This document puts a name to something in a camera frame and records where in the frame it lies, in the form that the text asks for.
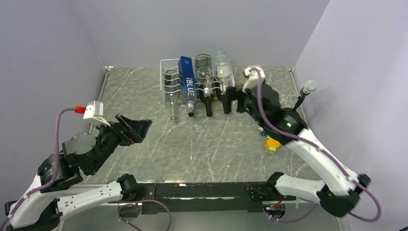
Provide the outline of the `dark wine bottle front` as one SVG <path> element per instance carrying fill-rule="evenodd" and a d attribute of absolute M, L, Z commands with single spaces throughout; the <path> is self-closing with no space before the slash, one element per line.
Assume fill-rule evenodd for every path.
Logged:
<path fill-rule="evenodd" d="M 187 112 L 189 117 L 194 117 L 194 107 L 188 107 Z"/>

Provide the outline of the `clear bottle silver cap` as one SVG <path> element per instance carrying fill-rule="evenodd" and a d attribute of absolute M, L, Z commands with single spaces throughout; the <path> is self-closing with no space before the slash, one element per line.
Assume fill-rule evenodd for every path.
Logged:
<path fill-rule="evenodd" d="M 212 61 L 215 65 L 215 77 L 220 83 L 221 92 L 225 94 L 233 78 L 230 55 L 225 51 L 217 51 L 213 53 Z"/>
<path fill-rule="evenodd" d="M 211 56 L 208 53 L 200 53 L 195 56 L 195 69 L 197 82 L 203 87 L 204 97 L 213 94 L 212 83 L 214 81 Z"/>

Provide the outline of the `clear bottle silver cap front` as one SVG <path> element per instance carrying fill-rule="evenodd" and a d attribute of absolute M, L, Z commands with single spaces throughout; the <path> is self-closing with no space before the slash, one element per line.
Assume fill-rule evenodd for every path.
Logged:
<path fill-rule="evenodd" d="M 204 97 L 213 94 L 212 83 L 214 81 L 211 56 L 208 53 L 200 53 L 195 56 L 195 69 L 197 82 L 203 87 Z"/>

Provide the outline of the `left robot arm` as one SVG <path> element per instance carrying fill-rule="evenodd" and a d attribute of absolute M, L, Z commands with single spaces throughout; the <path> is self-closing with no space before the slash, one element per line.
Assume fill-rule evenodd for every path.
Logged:
<path fill-rule="evenodd" d="M 124 174 L 99 188 L 76 195 L 68 190 L 94 175 L 118 146 L 143 142 L 152 121 L 132 120 L 116 115 L 116 122 L 99 126 L 99 134 L 74 135 L 59 148 L 58 154 L 48 157 L 24 195 L 5 204 L 8 231 L 51 231 L 61 221 L 98 205 L 116 201 L 132 202 L 141 199 L 148 190 L 135 177 Z"/>

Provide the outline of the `blue square glass bottle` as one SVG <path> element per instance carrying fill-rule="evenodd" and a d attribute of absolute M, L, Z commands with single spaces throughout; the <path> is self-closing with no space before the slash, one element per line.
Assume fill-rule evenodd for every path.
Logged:
<path fill-rule="evenodd" d="M 178 62 L 178 70 L 183 104 L 187 108 L 194 107 L 197 97 L 192 59 L 181 56 Z"/>

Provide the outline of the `dark wine bottle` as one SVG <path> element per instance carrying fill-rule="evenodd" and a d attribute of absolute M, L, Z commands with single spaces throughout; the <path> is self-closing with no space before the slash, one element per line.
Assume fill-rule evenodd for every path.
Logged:
<path fill-rule="evenodd" d="M 210 92 L 208 88 L 203 89 L 203 87 L 200 86 L 199 97 L 200 101 L 205 105 L 206 116 L 211 117 L 213 115 L 211 102 L 214 99 L 214 95 Z"/>
<path fill-rule="evenodd" d="M 229 114 L 231 112 L 231 102 L 229 101 L 228 95 L 222 92 L 220 83 L 215 83 L 216 96 L 222 101 L 224 114 Z"/>
<path fill-rule="evenodd" d="M 194 117 L 194 107 L 188 107 L 187 112 L 189 117 Z"/>

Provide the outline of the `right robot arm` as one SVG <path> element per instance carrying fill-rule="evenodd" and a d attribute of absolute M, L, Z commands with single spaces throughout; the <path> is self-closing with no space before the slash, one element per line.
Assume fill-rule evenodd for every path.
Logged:
<path fill-rule="evenodd" d="M 260 87 L 227 87 L 225 104 L 237 100 L 237 112 L 248 113 L 267 135 L 298 154 L 321 180 L 305 180 L 274 172 L 266 181 L 266 195 L 272 200 L 295 196 L 320 204 L 329 214 L 351 214 L 370 183 L 341 164 L 316 138 L 300 115 L 282 108 L 279 94 L 267 84 Z"/>

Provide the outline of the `clear glass bottle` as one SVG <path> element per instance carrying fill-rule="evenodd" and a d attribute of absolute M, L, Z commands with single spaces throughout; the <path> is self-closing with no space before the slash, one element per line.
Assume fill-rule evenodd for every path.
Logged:
<path fill-rule="evenodd" d="M 168 69 L 164 74 L 164 90 L 166 103 L 169 106 L 170 120 L 177 122 L 180 100 L 179 72 L 175 69 Z"/>

